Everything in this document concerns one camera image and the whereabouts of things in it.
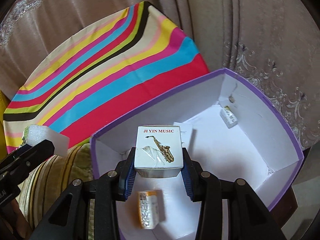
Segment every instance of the yellow fabric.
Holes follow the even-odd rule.
[[[0,160],[6,157],[7,148],[5,144],[4,129],[3,129],[3,113],[9,104],[9,100],[0,91]]]

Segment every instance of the saxophone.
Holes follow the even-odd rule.
[[[162,153],[164,159],[169,163],[173,162],[174,158],[169,150],[170,146],[163,146],[161,144],[161,142],[159,142],[154,136],[146,136],[146,138],[149,138],[149,137],[153,138],[153,140],[155,141],[156,145],[158,146],[160,152]]]

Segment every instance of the white cardboard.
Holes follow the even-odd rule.
[[[224,106],[238,119],[238,125],[230,129],[220,117]],[[135,145],[138,126],[173,122],[193,125],[191,159],[220,179],[245,179],[269,210],[285,193],[303,160],[289,125],[271,102],[242,77],[221,69],[167,92],[98,131],[92,139],[95,176],[115,168],[116,152],[119,159],[125,158],[123,153]],[[163,192],[165,219],[149,232],[136,227],[135,192],[153,189]],[[137,174],[132,195],[127,202],[117,203],[119,227],[126,240],[193,240],[200,206],[186,195],[181,173],[167,179]],[[223,228],[223,239],[228,239],[225,223]]]

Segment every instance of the striped fabric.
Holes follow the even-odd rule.
[[[17,201],[32,229],[74,179],[93,180],[89,144],[72,147],[67,158],[52,156],[19,185],[21,193]],[[93,211],[89,215],[92,228]]]
[[[208,73],[194,42],[148,2],[86,27],[36,68],[4,113],[8,152],[29,124],[85,143],[141,104]]]

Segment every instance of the blue stripe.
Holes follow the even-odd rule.
[[[126,92],[130,88],[150,80],[161,73],[190,63],[198,53],[199,52],[194,42],[190,38],[186,37],[184,38],[180,49],[176,53],[156,62],[145,65],[144,67],[141,67],[135,71],[131,71],[127,75],[111,82],[107,86],[99,89],[81,102],[74,105],[49,127],[57,132],[61,132],[73,122],[76,122],[92,110],[103,105],[112,98]]]
[[[37,98],[44,93],[46,93],[49,89],[54,87],[56,84],[58,84],[65,76],[67,76],[69,73],[71,73],[73,70],[75,70],[79,65],[81,65],[83,62],[85,62],[87,59],[92,57],[94,54],[99,52],[101,49],[103,49],[105,46],[107,46],[109,43],[117,39],[129,26],[130,22],[132,21],[134,12],[134,6],[130,7],[128,17],[124,24],[116,29],[111,35],[109,35],[106,39],[101,41],[99,44],[95,45],[92,49],[84,53],[82,56],[80,56],[78,59],[76,59],[72,64],[70,64],[69,67],[67,67],[64,71],[62,71],[59,75],[57,75],[54,79],[50,80],[47,84],[45,84],[43,87],[39,88],[38,90],[30,93],[30,94],[16,94],[12,101],[27,101],[34,98]]]

